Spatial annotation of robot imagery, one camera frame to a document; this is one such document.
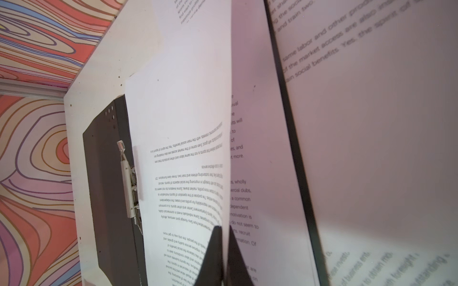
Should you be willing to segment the orange black file folder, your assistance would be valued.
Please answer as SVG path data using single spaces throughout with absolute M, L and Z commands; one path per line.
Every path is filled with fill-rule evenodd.
M 271 17 L 268 14 L 267 20 L 273 47 Z M 317 268 L 319 280 L 317 286 L 326 286 L 329 281 L 326 276 L 323 252 L 310 204 L 310 196 L 307 190 L 301 156 L 299 155 L 298 140 L 295 137 L 295 132 L 292 130 L 292 117 L 286 114 L 286 106 L 284 104 L 286 85 L 279 76 L 279 58 L 274 48 L 273 53 L 293 161 Z M 83 144 L 100 268 L 114 286 L 151 286 L 147 279 L 143 224 L 138 197 L 138 180 L 135 170 L 125 92 L 122 96 L 113 100 L 90 123 L 83 133 Z M 228 239 L 229 231 L 231 230 L 230 193 L 231 171 Z M 222 286 L 226 286 L 226 274 L 227 263 L 224 267 Z

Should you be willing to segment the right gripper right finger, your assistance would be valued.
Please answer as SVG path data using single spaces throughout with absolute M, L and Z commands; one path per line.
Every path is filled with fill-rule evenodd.
M 227 286 L 254 286 L 233 230 L 229 231 Z

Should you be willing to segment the printed paper sheet front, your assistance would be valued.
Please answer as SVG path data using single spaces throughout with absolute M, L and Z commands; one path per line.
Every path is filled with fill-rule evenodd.
M 229 230 L 231 1 L 153 1 L 159 42 L 126 82 L 147 279 L 193 286 Z

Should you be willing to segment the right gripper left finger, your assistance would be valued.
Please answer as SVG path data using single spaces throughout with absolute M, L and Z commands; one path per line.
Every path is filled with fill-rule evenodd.
M 223 276 L 223 230 L 215 226 L 194 286 L 222 286 Z

